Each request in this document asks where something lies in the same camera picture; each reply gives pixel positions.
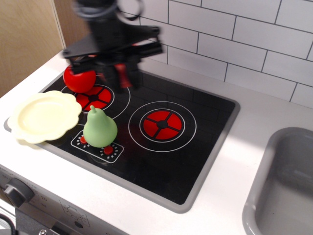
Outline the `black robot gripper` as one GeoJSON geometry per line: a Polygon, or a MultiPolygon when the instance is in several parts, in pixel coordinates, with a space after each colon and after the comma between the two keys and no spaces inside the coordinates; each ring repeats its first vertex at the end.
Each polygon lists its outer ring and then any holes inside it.
{"type": "Polygon", "coordinates": [[[102,82],[122,93],[116,64],[127,63],[131,85],[141,86],[138,63],[141,58],[162,53],[158,36],[160,28],[154,25],[131,25],[117,16],[88,21],[89,35],[63,50],[74,73],[96,71],[102,82]]]}

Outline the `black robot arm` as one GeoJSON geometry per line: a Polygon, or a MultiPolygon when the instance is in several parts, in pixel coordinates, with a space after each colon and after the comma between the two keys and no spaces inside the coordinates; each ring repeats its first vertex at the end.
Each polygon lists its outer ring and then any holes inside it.
{"type": "Polygon", "coordinates": [[[90,33],[63,50],[72,72],[94,71],[118,92],[139,88],[141,59],[163,52],[160,28],[123,22],[116,0],[76,0],[73,10],[88,24],[90,33]]]}

